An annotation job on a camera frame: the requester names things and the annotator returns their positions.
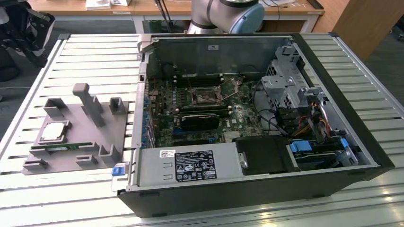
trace motherboard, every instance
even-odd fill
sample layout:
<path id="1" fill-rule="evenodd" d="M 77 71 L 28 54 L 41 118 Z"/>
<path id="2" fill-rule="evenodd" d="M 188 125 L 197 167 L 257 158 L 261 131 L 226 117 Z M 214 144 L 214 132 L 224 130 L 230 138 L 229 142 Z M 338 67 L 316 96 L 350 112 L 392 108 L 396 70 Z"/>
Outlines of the motherboard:
<path id="1" fill-rule="evenodd" d="M 252 105 L 254 81 L 240 75 L 149 81 L 156 147 L 232 142 L 262 134 Z"/>

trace black bag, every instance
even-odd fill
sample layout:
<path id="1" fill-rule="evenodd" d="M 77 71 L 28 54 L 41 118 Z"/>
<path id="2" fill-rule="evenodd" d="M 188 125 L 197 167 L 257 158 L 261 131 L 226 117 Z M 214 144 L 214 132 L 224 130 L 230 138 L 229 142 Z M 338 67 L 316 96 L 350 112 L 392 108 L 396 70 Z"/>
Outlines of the black bag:
<path id="1" fill-rule="evenodd" d="M 6 50 L 0 48 L 0 82 L 10 80 L 20 73 L 20 69 L 14 64 Z"/>

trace white table leg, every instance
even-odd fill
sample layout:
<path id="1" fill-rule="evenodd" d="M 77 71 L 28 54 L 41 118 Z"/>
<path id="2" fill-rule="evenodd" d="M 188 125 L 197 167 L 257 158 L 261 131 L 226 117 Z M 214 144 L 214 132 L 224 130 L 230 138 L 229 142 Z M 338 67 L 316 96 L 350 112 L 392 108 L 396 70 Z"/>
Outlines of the white table leg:
<path id="1" fill-rule="evenodd" d="M 141 16 L 141 15 L 132 16 L 132 21 L 134 24 L 136 33 L 144 34 L 144 27 L 142 27 L 144 16 Z"/>
<path id="2" fill-rule="evenodd" d="M 312 32 L 317 19 L 318 15 L 310 15 L 306 21 L 304 22 L 300 32 Z"/>

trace slatted metal platform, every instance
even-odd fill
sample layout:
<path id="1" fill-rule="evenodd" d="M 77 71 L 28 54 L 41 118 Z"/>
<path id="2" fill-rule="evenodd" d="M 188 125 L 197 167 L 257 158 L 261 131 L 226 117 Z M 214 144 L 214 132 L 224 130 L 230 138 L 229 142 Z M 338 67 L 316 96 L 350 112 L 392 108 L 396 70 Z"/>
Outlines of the slatted metal platform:
<path id="1" fill-rule="evenodd" d="M 214 210 L 165 218 L 137 218 L 110 191 L 110 169 L 21 174 L 21 165 L 45 117 L 44 103 L 88 83 L 100 102 L 129 101 L 124 147 L 137 82 L 137 35 L 72 35 L 58 40 L 0 143 L 0 226 L 378 226 L 404 225 L 404 110 L 338 38 L 302 34 L 396 169 L 326 198 Z M 318 84 L 310 71 L 306 73 Z M 124 152 L 124 160 L 130 151 Z"/>

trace blue latch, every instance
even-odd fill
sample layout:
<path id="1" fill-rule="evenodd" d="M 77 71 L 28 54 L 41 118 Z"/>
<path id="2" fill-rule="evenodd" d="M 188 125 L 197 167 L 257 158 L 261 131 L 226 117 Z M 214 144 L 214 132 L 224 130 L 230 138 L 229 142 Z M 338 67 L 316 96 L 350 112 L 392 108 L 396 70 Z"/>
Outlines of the blue latch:
<path id="1" fill-rule="evenodd" d="M 341 144 L 342 144 L 344 148 L 346 148 L 349 146 L 348 141 L 344 138 L 341 139 Z"/>
<path id="2" fill-rule="evenodd" d="M 293 153 L 312 150 L 309 142 L 306 140 L 294 141 L 289 146 Z"/>
<path id="3" fill-rule="evenodd" d="M 117 166 L 112 168 L 112 176 L 124 176 L 125 175 L 125 167 Z"/>

